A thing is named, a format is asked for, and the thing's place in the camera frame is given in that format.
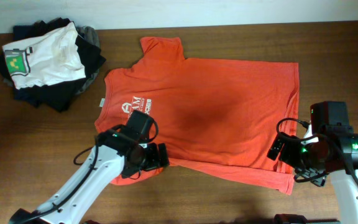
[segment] white background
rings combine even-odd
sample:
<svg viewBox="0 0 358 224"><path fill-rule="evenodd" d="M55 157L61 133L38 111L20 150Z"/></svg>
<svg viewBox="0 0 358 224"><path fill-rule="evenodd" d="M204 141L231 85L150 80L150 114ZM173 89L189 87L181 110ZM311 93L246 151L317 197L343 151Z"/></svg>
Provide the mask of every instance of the white background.
<svg viewBox="0 0 358 224"><path fill-rule="evenodd" d="M67 17L95 29L358 20L358 0L0 0L0 33Z"/></svg>

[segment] folded white cloth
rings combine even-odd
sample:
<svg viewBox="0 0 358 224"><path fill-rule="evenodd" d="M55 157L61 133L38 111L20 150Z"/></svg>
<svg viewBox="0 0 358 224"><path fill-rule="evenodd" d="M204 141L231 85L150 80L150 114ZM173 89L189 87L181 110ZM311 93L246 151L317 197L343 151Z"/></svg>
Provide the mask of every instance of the folded white cloth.
<svg viewBox="0 0 358 224"><path fill-rule="evenodd" d="M5 61L17 89L54 85L85 78L75 40L73 22L41 37L28 38L2 47Z"/></svg>

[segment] green led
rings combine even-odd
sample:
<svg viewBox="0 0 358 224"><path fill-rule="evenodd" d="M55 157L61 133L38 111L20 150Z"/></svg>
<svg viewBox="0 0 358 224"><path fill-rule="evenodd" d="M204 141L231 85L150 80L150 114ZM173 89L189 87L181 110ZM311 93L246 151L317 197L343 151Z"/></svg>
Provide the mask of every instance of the green led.
<svg viewBox="0 0 358 224"><path fill-rule="evenodd" d="M353 148L354 150L358 150L358 144L357 144L357 143L352 144L352 148Z"/></svg>

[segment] pile of clothes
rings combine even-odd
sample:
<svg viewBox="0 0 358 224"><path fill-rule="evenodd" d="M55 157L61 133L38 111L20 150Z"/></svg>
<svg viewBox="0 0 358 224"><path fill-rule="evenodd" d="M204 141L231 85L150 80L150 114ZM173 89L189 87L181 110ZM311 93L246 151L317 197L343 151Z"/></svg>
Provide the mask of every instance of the pile of clothes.
<svg viewBox="0 0 358 224"><path fill-rule="evenodd" d="M61 112L98 76L106 61L92 27L75 27L69 19L14 26L13 41L2 47L0 73L14 99Z"/></svg>

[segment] orange shirt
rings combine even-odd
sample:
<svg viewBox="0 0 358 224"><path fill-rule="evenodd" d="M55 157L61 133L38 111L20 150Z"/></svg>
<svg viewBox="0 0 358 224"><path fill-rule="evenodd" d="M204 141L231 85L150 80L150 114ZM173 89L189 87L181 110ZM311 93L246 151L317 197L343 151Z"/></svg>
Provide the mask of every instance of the orange shirt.
<svg viewBox="0 0 358 224"><path fill-rule="evenodd" d="M277 122L298 117L298 64L185 59L179 38L144 37L141 44L142 59L106 77L96 129L125 124L131 111L140 110L156 120L160 133L154 142L167 145L172 166L291 194L292 168L271 161L267 152ZM295 134L296 123L284 123L282 131ZM131 184L160 172L112 183Z"/></svg>

